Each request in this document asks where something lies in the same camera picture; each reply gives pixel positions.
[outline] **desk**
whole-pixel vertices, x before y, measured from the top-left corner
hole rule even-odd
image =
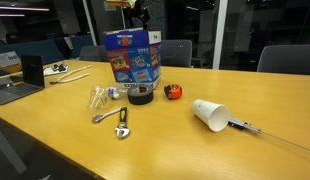
[[[106,110],[128,107],[131,135],[118,140],[119,114],[99,124],[86,109],[94,85],[114,85],[109,64],[66,61],[74,76],[0,106],[0,119],[105,179],[310,179],[310,152],[265,135],[226,127],[214,133],[191,111],[200,98],[225,104],[232,115],[267,133],[310,148],[310,76],[162,67],[154,100],[127,98]],[[179,83],[183,95],[168,100],[163,87]]]

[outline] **cardboard box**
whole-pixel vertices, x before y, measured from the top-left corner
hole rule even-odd
[[[160,31],[127,29],[108,32],[103,38],[117,85],[156,88],[161,76]]]

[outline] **light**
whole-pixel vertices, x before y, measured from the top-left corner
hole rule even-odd
[[[18,16],[18,17],[24,17],[25,15],[24,14],[0,14],[1,17],[3,16]]]
[[[187,9],[191,9],[191,10],[195,10],[195,11],[198,11],[198,9],[196,8],[193,8],[193,7],[190,7],[190,6],[186,6]]]
[[[25,11],[49,11],[47,8],[22,8],[22,7],[1,7],[0,9],[9,9],[9,10],[25,10]]]

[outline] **black tape roll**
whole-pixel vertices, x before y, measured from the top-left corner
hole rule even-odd
[[[128,101],[134,105],[143,105],[151,102],[154,98],[153,88],[148,85],[137,85],[128,89]]]

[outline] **wrench head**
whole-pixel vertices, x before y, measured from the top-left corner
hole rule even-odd
[[[124,139],[129,135],[129,129],[127,127],[116,127],[115,131],[119,139]]]

